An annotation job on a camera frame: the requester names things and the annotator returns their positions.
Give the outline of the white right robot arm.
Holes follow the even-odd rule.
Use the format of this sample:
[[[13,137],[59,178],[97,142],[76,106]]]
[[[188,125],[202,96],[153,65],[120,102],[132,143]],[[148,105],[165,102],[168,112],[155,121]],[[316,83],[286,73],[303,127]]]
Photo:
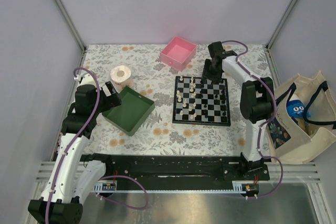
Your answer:
[[[240,112],[246,120],[246,146],[240,155],[239,173],[243,179],[250,180],[263,168],[265,157],[261,153],[261,139],[264,136],[268,120],[276,113],[274,85],[270,77],[262,78],[239,61],[239,57],[248,52],[246,44],[230,40],[242,45],[245,50],[239,54],[226,51],[223,41],[208,45],[210,59],[206,59],[202,72],[202,80],[210,80],[219,84],[222,74],[229,74],[241,87]]]

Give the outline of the pink plastic box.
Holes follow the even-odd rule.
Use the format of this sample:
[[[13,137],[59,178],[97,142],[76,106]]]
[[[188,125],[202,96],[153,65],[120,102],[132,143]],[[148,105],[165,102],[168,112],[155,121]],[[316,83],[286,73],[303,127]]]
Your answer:
[[[162,63],[183,71],[196,54],[197,45],[175,36],[160,52]]]

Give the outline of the green plastic tray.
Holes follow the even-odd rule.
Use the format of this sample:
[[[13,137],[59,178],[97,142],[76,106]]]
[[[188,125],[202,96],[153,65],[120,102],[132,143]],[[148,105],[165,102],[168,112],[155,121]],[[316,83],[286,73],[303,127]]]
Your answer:
[[[128,136],[133,136],[155,108],[154,101],[129,87],[121,92],[121,105],[102,116]]]

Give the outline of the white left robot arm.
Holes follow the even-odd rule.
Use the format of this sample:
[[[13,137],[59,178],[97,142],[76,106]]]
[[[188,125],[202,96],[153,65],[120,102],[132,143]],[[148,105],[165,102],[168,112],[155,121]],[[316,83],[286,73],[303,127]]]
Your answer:
[[[113,165],[103,161],[88,161],[79,177],[76,173],[98,115],[120,105],[121,95],[110,81],[97,88],[90,74],[81,78],[62,122],[59,151],[49,181],[40,198],[28,205],[28,212],[38,223],[79,223],[84,202],[96,182],[112,177]]]

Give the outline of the black white chess board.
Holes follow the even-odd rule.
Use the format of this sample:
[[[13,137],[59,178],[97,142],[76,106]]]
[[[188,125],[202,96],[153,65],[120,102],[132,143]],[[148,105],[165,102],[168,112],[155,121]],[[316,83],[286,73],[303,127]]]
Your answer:
[[[176,76],[172,122],[207,126],[231,126],[227,80],[218,84],[200,77]]]

